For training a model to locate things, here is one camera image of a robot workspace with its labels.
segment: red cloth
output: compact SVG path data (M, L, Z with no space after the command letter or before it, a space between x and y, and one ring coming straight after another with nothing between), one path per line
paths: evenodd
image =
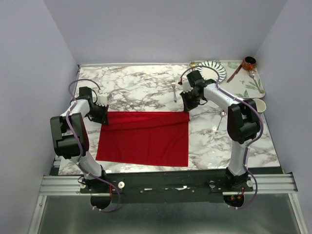
M187 167L189 114L184 112L108 112L96 160Z

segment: marble tabletop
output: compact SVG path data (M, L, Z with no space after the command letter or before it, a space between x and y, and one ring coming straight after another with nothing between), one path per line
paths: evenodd
M179 95L182 87L176 86L177 103L171 81L178 81L187 65L132 65L108 67L82 67L79 78L96 81L104 93L111 94L109 111L183 111ZM89 81L81 81L78 88L88 86L96 90ZM188 167L147 166L127 163L97 161L108 173L158 172L180 170L223 169L230 161L232 141L227 134L227 118L221 121L219 132L216 127L220 121L221 108L208 101L204 106L190 112L189 122L189 164ZM250 149L249 167L279 166L265 117L264 134ZM101 125L84 119L90 141L90 153L95 158ZM61 159L59 175L81 174L77 166L69 160Z

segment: leaf print tray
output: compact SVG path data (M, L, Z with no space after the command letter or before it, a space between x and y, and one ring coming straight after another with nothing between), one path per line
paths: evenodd
M202 61L191 61L189 67L196 66L201 62ZM235 72L242 61L214 60L214 62L220 63L225 68L227 73L226 81ZM222 82L220 83L220 87L239 98L263 98L265 95L265 90L256 68L254 69L254 78L249 77L248 71L240 69L231 82Z

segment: white cup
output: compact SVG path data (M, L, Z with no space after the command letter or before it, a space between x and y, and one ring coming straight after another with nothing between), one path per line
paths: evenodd
M254 98L253 100L255 101L258 113L263 113L267 109L267 105L263 100L258 98Z

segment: gray floor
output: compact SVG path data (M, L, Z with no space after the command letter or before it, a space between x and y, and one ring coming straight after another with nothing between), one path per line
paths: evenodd
M288 195L258 195L240 211L220 203L124 204L92 211L86 196L48 197L40 234L299 234Z

